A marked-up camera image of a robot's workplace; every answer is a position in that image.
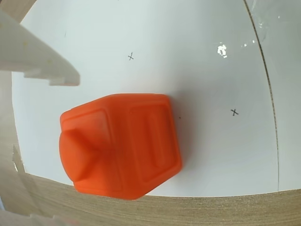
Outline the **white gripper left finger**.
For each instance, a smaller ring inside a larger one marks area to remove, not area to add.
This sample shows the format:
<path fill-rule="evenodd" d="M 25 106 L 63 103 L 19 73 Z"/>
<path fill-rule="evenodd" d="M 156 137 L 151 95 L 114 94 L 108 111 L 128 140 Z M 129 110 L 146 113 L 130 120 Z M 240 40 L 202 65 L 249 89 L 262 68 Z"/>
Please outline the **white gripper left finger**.
<path fill-rule="evenodd" d="M 64 220 L 58 216 L 51 218 L 31 214 L 24 216 L 5 210 L 0 205 L 0 225 L 1 226 L 72 226 L 73 222 Z"/>

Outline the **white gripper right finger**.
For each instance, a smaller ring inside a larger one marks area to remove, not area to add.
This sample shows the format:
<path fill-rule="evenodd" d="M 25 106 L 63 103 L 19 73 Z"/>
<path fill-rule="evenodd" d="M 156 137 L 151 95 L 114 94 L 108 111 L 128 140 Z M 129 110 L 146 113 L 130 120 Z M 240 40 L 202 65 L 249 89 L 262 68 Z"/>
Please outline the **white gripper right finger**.
<path fill-rule="evenodd" d="M 50 86 L 78 86 L 80 74 L 50 46 L 0 11 L 0 69 L 25 78 L 49 81 Z"/>

